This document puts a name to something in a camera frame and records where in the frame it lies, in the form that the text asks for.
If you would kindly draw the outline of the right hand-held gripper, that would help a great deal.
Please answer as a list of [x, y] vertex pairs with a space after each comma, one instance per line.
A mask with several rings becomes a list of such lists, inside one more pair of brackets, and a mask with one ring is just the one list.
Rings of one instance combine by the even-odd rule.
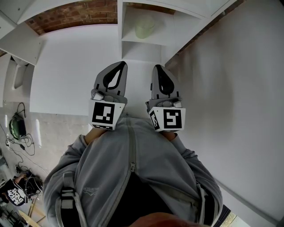
[[177, 132], [184, 129], [186, 109], [182, 107], [177, 78], [162, 65], [152, 72], [152, 99], [146, 102], [147, 112], [156, 132]]

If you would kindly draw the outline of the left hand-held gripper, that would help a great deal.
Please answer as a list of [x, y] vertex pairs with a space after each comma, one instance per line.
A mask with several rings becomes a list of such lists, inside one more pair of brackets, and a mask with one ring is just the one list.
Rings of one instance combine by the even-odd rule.
[[[97, 75], [89, 100], [88, 119], [93, 128], [115, 130], [127, 104], [124, 97], [127, 72], [127, 63], [121, 61], [109, 65]], [[116, 79], [116, 84], [110, 86], [113, 79]]]

